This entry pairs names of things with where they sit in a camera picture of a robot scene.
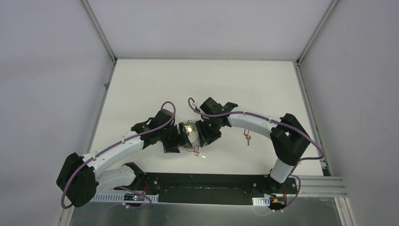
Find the yellow tag on keyring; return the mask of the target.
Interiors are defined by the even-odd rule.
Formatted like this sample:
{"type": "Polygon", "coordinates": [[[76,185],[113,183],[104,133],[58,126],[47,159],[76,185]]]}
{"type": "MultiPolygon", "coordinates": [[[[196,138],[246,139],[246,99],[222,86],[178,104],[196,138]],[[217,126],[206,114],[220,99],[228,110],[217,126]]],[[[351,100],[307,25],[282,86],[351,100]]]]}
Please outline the yellow tag on keyring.
{"type": "Polygon", "coordinates": [[[185,126],[185,130],[188,134],[192,134],[193,132],[193,126],[191,124],[186,124],[185,126]]]}

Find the aluminium frame rail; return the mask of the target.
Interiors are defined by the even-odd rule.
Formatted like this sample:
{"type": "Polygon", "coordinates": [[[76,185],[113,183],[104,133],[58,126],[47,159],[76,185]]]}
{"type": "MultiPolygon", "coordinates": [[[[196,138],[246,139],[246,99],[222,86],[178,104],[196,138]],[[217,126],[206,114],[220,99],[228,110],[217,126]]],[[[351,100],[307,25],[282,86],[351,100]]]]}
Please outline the aluminium frame rail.
{"type": "Polygon", "coordinates": [[[296,179],[296,183],[300,186],[298,188],[298,196],[300,197],[348,197],[343,179],[322,175],[322,167],[319,161],[299,163],[293,175],[299,177],[296,179]]]}

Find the metal disc keyring holder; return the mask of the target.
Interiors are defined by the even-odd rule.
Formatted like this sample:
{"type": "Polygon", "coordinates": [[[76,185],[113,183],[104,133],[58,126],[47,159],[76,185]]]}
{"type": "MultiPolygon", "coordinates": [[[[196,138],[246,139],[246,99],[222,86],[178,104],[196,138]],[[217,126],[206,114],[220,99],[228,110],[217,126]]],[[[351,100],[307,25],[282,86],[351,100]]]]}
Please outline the metal disc keyring holder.
{"type": "Polygon", "coordinates": [[[200,138],[199,138],[199,133],[197,131],[197,128],[195,126],[195,123],[191,120],[186,121],[184,125],[186,124],[191,124],[193,126],[193,132],[192,134],[189,134],[188,138],[191,141],[193,148],[183,148],[179,147],[179,150],[184,150],[186,152],[193,153],[195,156],[205,158],[205,155],[200,153],[200,138]]]}

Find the key with red tag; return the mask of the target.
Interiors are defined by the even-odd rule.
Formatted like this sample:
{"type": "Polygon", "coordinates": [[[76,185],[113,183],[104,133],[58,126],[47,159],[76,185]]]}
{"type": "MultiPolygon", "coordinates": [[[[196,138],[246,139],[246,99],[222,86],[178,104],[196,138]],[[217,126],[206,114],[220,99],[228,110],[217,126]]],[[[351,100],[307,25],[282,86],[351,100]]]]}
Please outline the key with red tag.
{"type": "Polygon", "coordinates": [[[244,129],[243,135],[245,136],[245,139],[247,141],[247,145],[250,145],[250,140],[251,140],[251,136],[250,136],[250,130],[248,129],[244,129]]]}

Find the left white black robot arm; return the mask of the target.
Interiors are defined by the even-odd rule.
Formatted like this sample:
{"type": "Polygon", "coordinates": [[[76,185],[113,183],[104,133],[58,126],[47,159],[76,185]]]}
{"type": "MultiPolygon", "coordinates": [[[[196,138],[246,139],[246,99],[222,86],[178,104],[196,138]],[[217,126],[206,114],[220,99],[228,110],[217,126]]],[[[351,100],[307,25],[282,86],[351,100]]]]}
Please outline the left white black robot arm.
{"type": "Polygon", "coordinates": [[[185,124],[175,124],[174,118],[172,112],[161,109],[154,117],[135,124],[115,144],[85,155],[68,155],[56,180],[63,192],[62,207],[81,207],[98,192],[119,186],[139,190],[144,183],[143,172],[134,163],[118,169],[110,167],[157,142],[162,143],[165,153],[179,153],[180,147],[192,147],[185,124]]]}

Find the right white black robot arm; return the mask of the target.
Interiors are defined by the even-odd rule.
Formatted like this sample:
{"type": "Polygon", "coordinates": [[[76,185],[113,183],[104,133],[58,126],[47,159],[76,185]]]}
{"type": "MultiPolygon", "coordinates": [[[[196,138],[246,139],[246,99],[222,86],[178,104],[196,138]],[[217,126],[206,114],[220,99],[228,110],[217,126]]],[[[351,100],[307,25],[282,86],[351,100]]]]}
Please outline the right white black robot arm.
{"type": "Polygon", "coordinates": [[[211,97],[200,107],[195,105],[193,98],[189,98],[188,103],[203,118],[196,123],[201,145],[220,138],[222,127],[246,129],[270,139],[277,160],[266,175],[266,184],[273,193],[286,187],[286,179],[310,144],[307,132],[294,115],[266,116],[231,102],[221,105],[211,97]]]}

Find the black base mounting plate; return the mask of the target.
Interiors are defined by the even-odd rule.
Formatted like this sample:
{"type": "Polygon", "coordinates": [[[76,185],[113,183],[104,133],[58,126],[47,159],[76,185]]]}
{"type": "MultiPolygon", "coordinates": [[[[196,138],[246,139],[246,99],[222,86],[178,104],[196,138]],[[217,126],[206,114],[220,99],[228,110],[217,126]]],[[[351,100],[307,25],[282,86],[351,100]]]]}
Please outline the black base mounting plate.
{"type": "Polygon", "coordinates": [[[145,173],[139,181],[127,188],[162,203],[252,205],[270,191],[264,175],[145,173]]]}

